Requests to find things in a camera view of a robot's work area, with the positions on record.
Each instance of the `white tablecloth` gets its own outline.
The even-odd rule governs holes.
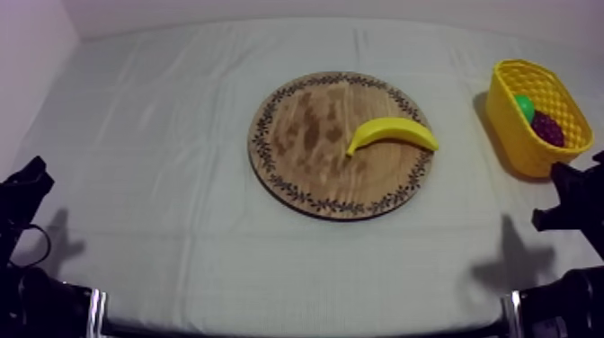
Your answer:
[[[110,293],[112,319],[212,333],[363,335],[488,324],[498,297],[600,263],[578,232],[538,234],[551,183],[502,167],[478,114],[491,69],[556,71],[604,149],[604,58],[418,22],[220,22],[89,41],[57,80],[15,168],[42,155],[57,183],[36,221],[47,269]],[[283,207],[248,163],[262,100],[318,71],[402,89],[441,149],[402,208],[350,224]],[[32,257],[27,235],[15,259]]]

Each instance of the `banana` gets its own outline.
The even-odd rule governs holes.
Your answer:
[[[359,147],[384,138],[395,138],[429,150],[438,150],[439,142],[423,125],[405,118],[378,118],[361,124],[354,132],[346,155],[352,156]]]

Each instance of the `plastic basket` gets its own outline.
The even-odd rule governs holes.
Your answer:
[[[564,147],[552,146],[535,134],[514,99],[516,94],[527,95],[536,110],[558,123]],[[569,163],[593,144],[591,128],[562,82],[553,72],[526,60],[495,65],[486,115],[513,169],[528,177],[547,177],[553,163]]]

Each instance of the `round wooden board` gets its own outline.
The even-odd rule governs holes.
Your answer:
[[[395,141],[346,156],[358,126],[387,116],[430,128],[403,92],[372,76],[300,77],[256,113],[247,140],[252,167],[275,197],[306,214],[339,220],[382,215],[420,189],[432,160],[432,152]]]

